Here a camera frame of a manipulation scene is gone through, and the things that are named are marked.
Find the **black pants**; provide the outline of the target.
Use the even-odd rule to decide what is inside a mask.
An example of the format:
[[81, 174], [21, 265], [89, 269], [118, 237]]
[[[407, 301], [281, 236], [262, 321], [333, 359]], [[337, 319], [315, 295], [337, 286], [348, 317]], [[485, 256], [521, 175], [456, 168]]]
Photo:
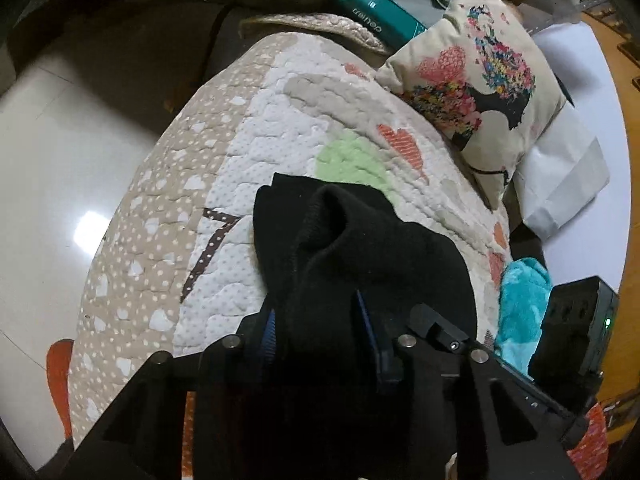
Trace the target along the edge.
[[360, 184], [276, 174], [256, 194], [253, 226], [262, 309], [276, 315], [276, 350], [244, 403], [270, 409], [265, 479], [359, 479], [372, 375], [356, 293], [472, 289], [468, 268], [450, 238], [400, 220]]

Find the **black electronic box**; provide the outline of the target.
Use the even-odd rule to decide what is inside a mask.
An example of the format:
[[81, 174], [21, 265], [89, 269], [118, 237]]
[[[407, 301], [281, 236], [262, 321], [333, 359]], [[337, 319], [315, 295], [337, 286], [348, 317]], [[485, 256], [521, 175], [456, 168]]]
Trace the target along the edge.
[[528, 363], [538, 389], [580, 413], [596, 402], [620, 298], [597, 276], [556, 285]]

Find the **orange slipper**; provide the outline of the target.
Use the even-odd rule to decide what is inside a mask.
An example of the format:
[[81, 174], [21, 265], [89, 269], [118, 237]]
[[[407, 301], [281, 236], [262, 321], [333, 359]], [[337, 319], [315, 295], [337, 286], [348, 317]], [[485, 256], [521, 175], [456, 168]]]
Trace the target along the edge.
[[64, 439], [73, 437], [68, 400], [68, 372], [73, 353], [73, 339], [61, 339], [52, 344], [46, 356], [46, 375], [50, 396], [60, 418]]

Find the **teal fluffy towel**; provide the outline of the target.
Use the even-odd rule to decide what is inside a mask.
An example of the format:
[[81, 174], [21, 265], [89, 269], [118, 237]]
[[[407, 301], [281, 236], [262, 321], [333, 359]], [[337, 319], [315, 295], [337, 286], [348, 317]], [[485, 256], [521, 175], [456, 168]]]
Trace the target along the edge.
[[533, 257], [512, 261], [502, 274], [494, 348], [524, 376], [542, 335], [552, 287], [549, 272]]

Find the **patchwork quilted bed cover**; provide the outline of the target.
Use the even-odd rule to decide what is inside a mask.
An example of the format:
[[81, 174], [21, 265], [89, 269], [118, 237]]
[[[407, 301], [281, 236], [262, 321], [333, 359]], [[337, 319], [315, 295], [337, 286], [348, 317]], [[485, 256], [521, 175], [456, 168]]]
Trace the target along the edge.
[[99, 244], [68, 376], [75, 441], [153, 352], [201, 351], [259, 310], [253, 206], [275, 174], [378, 188], [402, 220], [448, 236], [471, 274], [478, 339], [494, 340], [506, 212], [485, 205], [462, 158], [361, 58], [276, 32], [186, 103]]

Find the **floral print cushion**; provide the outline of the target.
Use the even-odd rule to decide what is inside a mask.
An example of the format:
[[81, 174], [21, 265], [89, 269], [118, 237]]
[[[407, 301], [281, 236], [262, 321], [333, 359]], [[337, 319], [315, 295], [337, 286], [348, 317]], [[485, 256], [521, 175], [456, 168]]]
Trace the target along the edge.
[[376, 80], [446, 136], [490, 208], [566, 104], [546, 58], [502, 0], [450, 0]]

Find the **teal cardboard box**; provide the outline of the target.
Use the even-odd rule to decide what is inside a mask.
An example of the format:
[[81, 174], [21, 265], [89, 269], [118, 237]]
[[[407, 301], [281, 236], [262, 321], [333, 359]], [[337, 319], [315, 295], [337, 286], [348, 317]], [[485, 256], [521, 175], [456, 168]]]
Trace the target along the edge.
[[350, 18], [397, 51], [426, 27], [394, 0], [336, 0]]

